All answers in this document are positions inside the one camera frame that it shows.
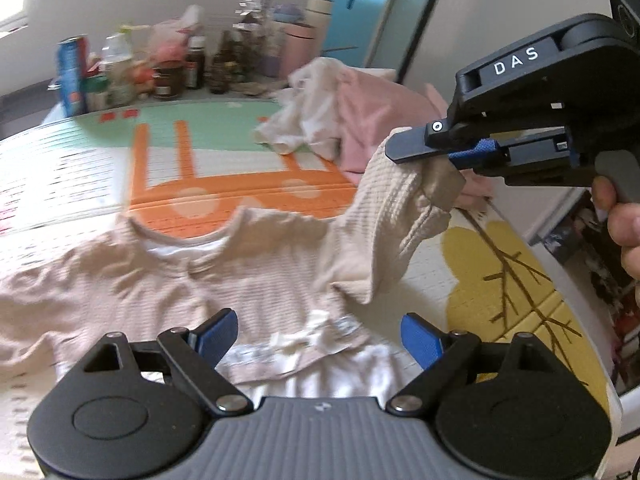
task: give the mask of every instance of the window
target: window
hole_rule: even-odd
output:
[[[0,38],[24,25],[24,0],[0,0]]]

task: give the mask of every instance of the neckline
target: neckline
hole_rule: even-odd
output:
[[[169,274],[184,274],[185,272],[203,272],[215,265],[216,261],[225,253],[235,241],[235,234],[244,223],[246,208],[240,206],[233,212],[229,221],[221,228],[216,229],[206,235],[193,238],[177,238],[158,231],[153,231],[149,227],[142,225],[132,215],[122,216],[119,228],[126,244],[133,247],[137,254],[142,256],[149,264],[164,270]],[[190,248],[203,245],[209,242],[219,241],[220,243],[212,250],[207,251],[202,256],[196,258],[179,256],[159,256],[154,254],[147,247],[145,241],[157,245],[172,246],[178,248]]]

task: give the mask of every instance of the camera lens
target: camera lens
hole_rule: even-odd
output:
[[[625,29],[626,34],[630,38],[636,37],[636,22],[629,14],[629,11],[626,10],[626,7],[622,4],[618,5],[618,20],[622,24],[622,27]]]

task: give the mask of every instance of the gray ribbed surface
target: gray ribbed surface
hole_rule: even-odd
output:
[[[465,468],[443,452],[420,420],[389,415],[374,398],[268,397],[251,415],[218,421],[190,457],[151,478],[479,480],[488,477]]]

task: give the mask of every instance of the yellow tree print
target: yellow tree print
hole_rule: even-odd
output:
[[[535,256],[506,222],[482,227],[470,213],[460,213],[472,229],[450,228],[442,242],[458,279],[447,302],[449,329],[497,342],[535,333],[608,412],[608,379],[596,352]]]

